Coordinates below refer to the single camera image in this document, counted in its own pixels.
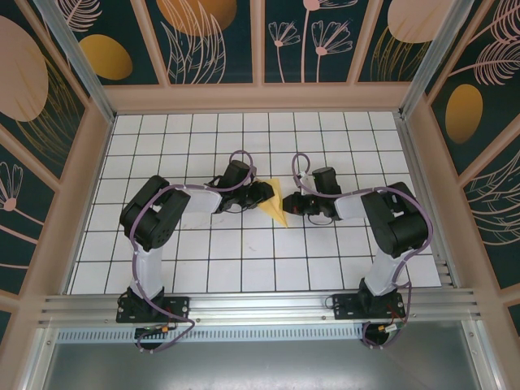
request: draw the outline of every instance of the dark teal wallpaper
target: dark teal wallpaper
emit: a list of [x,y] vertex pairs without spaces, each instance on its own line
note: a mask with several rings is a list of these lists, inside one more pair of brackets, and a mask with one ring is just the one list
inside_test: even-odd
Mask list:
[[518,1],[500,0],[431,104],[459,174],[520,114],[518,69]]
[[58,0],[56,5],[101,84],[158,83],[130,0]]
[[512,305],[509,308],[509,314],[513,320],[514,327],[517,330],[518,337],[520,337],[520,304]]
[[2,345],[3,335],[6,334],[7,324],[11,318],[11,313],[0,310],[0,345]]
[[358,81],[411,81],[450,6],[439,0],[383,0]]
[[0,3],[0,125],[61,177],[85,107],[14,2]]
[[265,82],[345,82],[367,4],[266,0]]
[[18,294],[54,191],[0,146],[0,290]]
[[430,82],[428,83],[428,86],[426,87],[426,94],[427,95],[430,93],[431,89],[435,85],[437,79],[440,76],[440,73],[444,69],[444,65],[448,62],[449,58],[452,56],[453,51],[455,50],[455,48],[458,45],[458,42],[461,40],[462,35],[464,34],[466,29],[468,28],[468,24],[471,23],[471,20],[475,16],[475,12],[479,9],[481,4],[482,4],[482,0],[474,0],[473,5],[471,6],[470,13],[468,14],[466,19],[464,20],[464,23],[463,23],[461,29],[458,31],[457,36],[453,40],[452,45],[450,46],[450,48],[449,48],[448,52],[446,53],[446,55],[444,56],[443,60],[440,62],[439,66],[437,67],[437,70],[435,71],[435,74],[433,75],[433,77],[431,78]]
[[464,192],[500,288],[520,283],[520,136]]
[[146,0],[146,6],[172,84],[253,82],[249,0]]

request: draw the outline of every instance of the yellow cone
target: yellow cone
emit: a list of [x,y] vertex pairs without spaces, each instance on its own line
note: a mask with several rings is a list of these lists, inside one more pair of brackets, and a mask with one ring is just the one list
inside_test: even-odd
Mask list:
[[260,207],[261,210],[270,215],[276,222],[286,228],[287,221],[285,220],[284,208],[282,206],[284,199],[282,198],[280,181],[278,178],[273,178],[267,180],[266,183],[268,183],[273,188],[275,196],[260,203],[258,207]]

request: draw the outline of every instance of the purple cable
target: purple cable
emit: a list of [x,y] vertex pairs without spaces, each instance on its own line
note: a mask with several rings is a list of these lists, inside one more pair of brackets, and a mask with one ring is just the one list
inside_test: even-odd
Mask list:
[[191,331],[193,327],[195,327],[195,322],[192,319],[180,317],[179,315],[175,315],[173,313],[170,313],[169,311],[165,311],[164,309],[160,308],[159,306],[155,305],[147,296],[145,293],[145,290],[141,287],[141,282],[139,281],[139,278],[137,277],[137,253],[139,247],[137,246],[135,235],[136,235],[136,229],[139,222],[142,220],[143,215],[145,215],[146,211],[154,204],[154,202],[159,199],[164,193],[167,191],[170,191],[172,189],[204,189],[207,191],[215,191],[217,193],[225,193],[229,191],[233,191],[235,189],[238,189],[241,187],[253,174],[254,172],[254,165],[253,165],[253,157],[251,154],[246,152],[245,150],[237,150],[231,154],[229,157],[229,161],[231,162],[233,156],[235,154],[245,154],[249,158],[249,171],[247,176],[237,185],[234,185],[230,188],[213,188],[208,187],[206,185],[196,185],[196,184],[171,184],[168,185],[166,188],[161,189],[158,193],[156,193],[149,201],[145,204],[143,209],[139,212],[139,214],[136,217],[136,220],[134,221],[132,228],[130,229],[130,235],[128,239],[130,240],[130,243],[133,247],[133,256],[132,256],[132,277],[134,281],[136,282],[137,290],[139,290],[139,293],[141,294],[142,298],[145,300],[148,305],[150,305],[153,309],[157,310],[159,313],[162,313],[166,315],[169,319],[176,319],[177,321],[181,321],[183,323],[190,323],[191,325],[186,329],[185,331],[182,331],[175,339],[172,341],[169,341],[166,344],[161,344],[155,349],[144,349],[141,346],[141,341],[143,337],[146,337],[149,333],[143,333],[138,339],[137,339],[137,347],[141,352],[148,352],[148,353],[154,353],[154,352],[161,352],[165,349],[170,348],[173,344],[175,344],[180,338],[182,338],[186,333]]
[[[341,193],[341,194],[338,194],[338,195],[328,195],[326,193],[319,193],[317,191],[314,191],[312,188],[308,188],[306,187],[300,180],[300,177],[298,177],[298,174],[297,174],[297,171],[296,171],[296,162],[298,160],[298,157],[302,156],[306,161],[307,161],[307,168],[304,170],[304,172],[307,174],[309,172],[309,169],[310,169],[310,158],[309,156],[307,156],[306,154],[304,153],[296,153],[294,155],[294,157],[292,158],[292,163],[291,163],[291,168],[292,168],[292,175],[294,177],[294,181],[296,183],[296,186],[300,189],[304,189],[306,192],[308,193],[312,193],[313,195],[316,195],[318,197],[328,197],[328,198],[338,198],[338,197],[349,197],[351,195],[358,195],[360,193],[373,193],[374,191],[388,191],[390,193],[395,193],[396,195],[399,195],[400,197],[403,197],[404,199],[406,199],[408,202],[410,202],[412,205],[414,205],[414,207],[418,210],[418,212],[420,213],[420,215],[422,216],[422,218],[424,219],[424,221],[426,222],[426,225],[427,225],[427,229],[428,229],[428,236],[426,238],[426,240],[424,241],[424,244],[419,248],[419,249],[416,249],[416,250],[413,250],[412,252],[409,252],[405,258],[403,258],[402,262],[399,264],[399,266],[397,266],[397,269],[396,271],[394,272],[393,274],[393,277],[392,277],[392,283],[397,287],[397,288],[406,288],[408,287],[408,304],[406,305],[406,315],[405,315],[405,323],[408,321],[408,315],[410,313],[410,304],[411,304],[411,299],[412,299],[412,282],[407,282],[405,284],[403,284],[402,286],[398,286],[396,284],[397,282],[397,278],[399,277],[399,274],[401,273],[401,270],[403,269],[403,267],[406,266],[406,263],[413,257],[415,256],[416,254],[420,254],[430,243],[431,243],[431,240],[433,238],[433,223],[431,222],[431,219],[430,217],[428,216],[427,212],[423,209],[423,207],[415,200],[413,199],[411,196],[409,196],[408,194],[406,193],[403,193],[402,191],[399,191],[398,189],[394,189],[394,188],[390,188],[390,187],[374,187],[374,188],[364,188],[364,189],[359,189],[357,191],[352,191],[351,193]],[[375,347],[375,346],[379,346],[381,349],[383,348],[382,345],[377,345],[375,343],[373,343],[372,341],[368,340],[365,336],[366,334],[366,329],[368,328],[368,326],[370,325],[370,321],[368,323],[365,323],[363,324],[363,331],[362,331],[362,342],[364,345],[366,345],[367,347]],[[398,336],[401,334],[401,330],[397,332],[397,334],[388,342],[386,343],[385,345],[388,347],[390,345],[392,345],[396,339],[398,338]]]

